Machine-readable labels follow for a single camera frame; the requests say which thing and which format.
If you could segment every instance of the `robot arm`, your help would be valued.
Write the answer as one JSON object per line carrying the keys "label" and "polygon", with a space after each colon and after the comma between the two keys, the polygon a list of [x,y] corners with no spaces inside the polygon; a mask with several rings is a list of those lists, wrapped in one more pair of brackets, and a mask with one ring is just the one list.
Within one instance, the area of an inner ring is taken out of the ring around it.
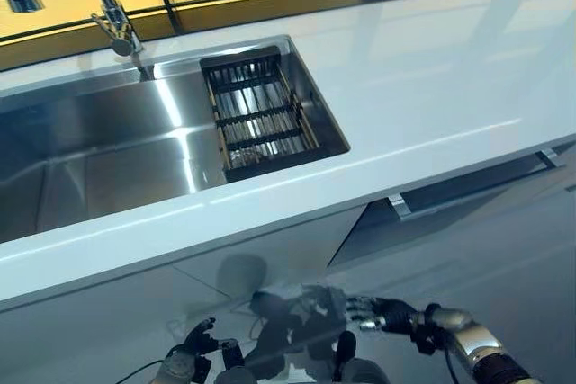
{"label": "robot arm", "polygon": [[352,319],[361,330],[409,335],[421,353],[454,353],[478,384],[539,384],[510,357],[500,341],[468,312],[431,304],[417,311],[396,299],[352,298]]}

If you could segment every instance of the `drawer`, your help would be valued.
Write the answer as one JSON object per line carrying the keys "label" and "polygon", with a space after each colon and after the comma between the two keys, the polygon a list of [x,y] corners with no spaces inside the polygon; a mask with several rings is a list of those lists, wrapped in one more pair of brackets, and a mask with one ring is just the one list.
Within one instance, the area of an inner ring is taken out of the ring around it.
{"label": "drawer", "polygon": [[510,211],[567,172],[551,148],[372,202],[330,265]]}

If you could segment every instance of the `kitchen sink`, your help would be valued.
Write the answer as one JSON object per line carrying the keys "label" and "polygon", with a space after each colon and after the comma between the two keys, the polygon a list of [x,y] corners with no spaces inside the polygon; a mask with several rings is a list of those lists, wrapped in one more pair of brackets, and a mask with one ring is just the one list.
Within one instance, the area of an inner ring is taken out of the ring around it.
{"label": "kitchen sink", "polygon": [[15,91],[0,98],[0,242],[346,151],[284,36]]}

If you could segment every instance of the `cable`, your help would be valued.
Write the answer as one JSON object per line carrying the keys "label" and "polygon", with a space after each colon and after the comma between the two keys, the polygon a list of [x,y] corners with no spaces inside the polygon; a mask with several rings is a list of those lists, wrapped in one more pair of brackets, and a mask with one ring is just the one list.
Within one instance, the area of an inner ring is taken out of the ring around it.
{"label": "cable", "polygon": [[456,373],[454,372],[454,368],[452,367],[452,360],[450,360],[450,352],[447,348],[444,349],[444,355],[446,357],[446,366],[448,366],[448,370],[450,371],[450,376],[452,377],[452,381],[454,384],[460,384],[458,378],[456,377]]}
{"label": "cable", "polygon": [[144,371],[146,368],[149,368],[150,366],[154,366],[155,364],[161,363],[164,360],[155,360],[153,362],[150,362],[148,364],[145,364],[144,366],[142,366],[139,369],[136,369],[133,373],[131,373],[130,375],[126,375],[124,378],[122,378],[120,381],[116,381],[114,384],[122,384],[125,380],[132,378],[134,375],[136,375],[138,372],[140,371]]}

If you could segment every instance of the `faucet handle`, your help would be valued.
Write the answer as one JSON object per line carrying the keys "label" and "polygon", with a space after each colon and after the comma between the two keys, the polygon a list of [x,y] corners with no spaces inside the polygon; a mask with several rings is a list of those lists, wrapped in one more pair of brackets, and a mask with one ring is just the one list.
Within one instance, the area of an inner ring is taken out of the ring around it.
{"label": "faucet handle", "polygon": [[106,24],[98,15],[92,13],[90,18],[110,37],[112,49],[119,56],[129,56],[135,51],[132,40],[132,26],[127,22],[119,23],[119,29],[113,25]]}
{"label": "faucet handle", "polygon": [[106,24],[102,18],[100,18],[95,13],[91,13],[90,18],[92,19],[93,22],[95,22],[100,26],[100,28],[104,31],[104,33],[106,33],[111,39],[114,39],[114,35],[110,30],[110,28],[108,27],[108,24]]}

